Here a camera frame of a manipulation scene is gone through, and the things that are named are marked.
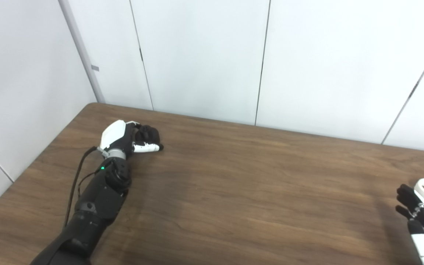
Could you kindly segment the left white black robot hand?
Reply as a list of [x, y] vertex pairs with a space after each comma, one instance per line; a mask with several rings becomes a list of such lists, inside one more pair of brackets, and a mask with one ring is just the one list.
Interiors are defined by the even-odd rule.
[[103, 131], [97, 149], [108, 157], [113, 156], [111, 153], [114, 150], [129, 156], [162, 151], [164, 146], [160, 142], [158, 129], [135, 121], [117, 120]]

